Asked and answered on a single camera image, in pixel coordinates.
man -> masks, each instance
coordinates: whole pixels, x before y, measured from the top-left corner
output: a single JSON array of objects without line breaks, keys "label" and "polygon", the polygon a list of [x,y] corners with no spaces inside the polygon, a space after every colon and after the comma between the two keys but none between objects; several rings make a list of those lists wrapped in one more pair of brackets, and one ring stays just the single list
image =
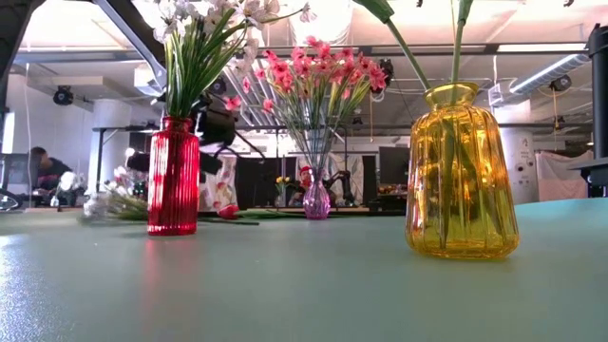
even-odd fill
[{"label": "man", "polygon": [[59,181],[65,172],[71,172],[67,165],[61,161],[50,158],[46,149],[36,146],[29,151],[29,155],[40,159],[38,166],[38,181],[34,184],[34,189],[40,195],[49,195],[54,192],[59,185]]}]

green stem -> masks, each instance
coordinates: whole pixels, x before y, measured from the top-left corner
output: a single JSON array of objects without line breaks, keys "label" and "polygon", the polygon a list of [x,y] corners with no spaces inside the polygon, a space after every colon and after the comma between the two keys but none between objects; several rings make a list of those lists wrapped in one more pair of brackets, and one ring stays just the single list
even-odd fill
[{"label": "green stem", "polygon": [[454,42],[454,59],[452,61],[452,83],[458,82],[458,71],[460,68],[460,50],[463,42],[463,30],[465,22],[459,21],[456,30],[456,41]]},{"label": "green stem", "polygon": [[422,83],[422,86],[425,88],[425,90],[429,90],[430,83],[428,82],[427,77],[425,76],[425,73],[422,71],[422,69],[418,65],[418,62],[416,61],[416,57],[414,57],[414,54],[411,53],[411,51],[409,50],[408,44],[406,44],[406,41],[403,39],[401,34],[399,34],[399,30],[392,23],[392,21],[390,19],[387,21],[387,26],[389,27],[390,32],[395,37],[395,39],[397,39],[397,42],[399,43],[399,46],[401,46],[401,49],[404,51],[404,53],[408,57],[409,62],[411,63],[411,67],[414,68],[414,71],[416,72],[416,76],[418,76],[420,83]]}]

white pillar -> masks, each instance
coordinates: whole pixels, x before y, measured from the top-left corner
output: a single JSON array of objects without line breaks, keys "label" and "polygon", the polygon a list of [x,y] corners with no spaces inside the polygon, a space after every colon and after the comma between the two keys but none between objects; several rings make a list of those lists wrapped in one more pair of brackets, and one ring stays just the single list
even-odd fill
[{"label": "white pillar", "polygon": [[[96,100],[93,106],[93,127],[125,127],[131,124],[131,106],[118,100]],[[107,130],[104,133],[104,150],[102,152],[102,172],[100,183],[114,179],[114,169],[124,165],[124,151],[129,146],[129,133]],[[88,189],[95,190],[97,179],[97,159],[99,150],[99,132],[91,136],[91,154],[88,165]]]},{"label": "white pillar", "polygon": [[[494,108],[499,124],[530,122],[530,100]],[[515,204],[539,201],[539,181],[532,132],[521,128],[501,128],[506,170]]]}]

yellow glass vase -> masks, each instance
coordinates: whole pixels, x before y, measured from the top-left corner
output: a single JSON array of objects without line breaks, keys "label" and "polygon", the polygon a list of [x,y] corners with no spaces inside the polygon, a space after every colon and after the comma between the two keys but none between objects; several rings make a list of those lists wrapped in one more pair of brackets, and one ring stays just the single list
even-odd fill
[{"label": "yellow glass vase", "polygon": [[519,233],[496,120],[473,106],[472,83],[425,93],[411,132],[406,240],[436,257],[500,258]]}]

vase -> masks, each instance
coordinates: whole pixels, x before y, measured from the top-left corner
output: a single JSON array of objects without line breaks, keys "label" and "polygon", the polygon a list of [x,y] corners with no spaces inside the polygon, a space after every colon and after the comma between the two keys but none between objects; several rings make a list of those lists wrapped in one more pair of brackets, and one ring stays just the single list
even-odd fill
[{"label": "vase", "polygon": [[424,255],[501,258],[519,244],[499,127],[473,106],[477,91],[427,91],[431,111],[412,128],[406,240]]},{"label": "vase", "polygon": [[180,236],[197,231],[199,139],[189,119],[165,117],[152,136],[148,183],[148,234]]},{"label": "vase", "polygon": [[306,219],[326,219],[330,213],[330,195],[323,185],[322,171],[313,171],[311,186],[302,200]]}]

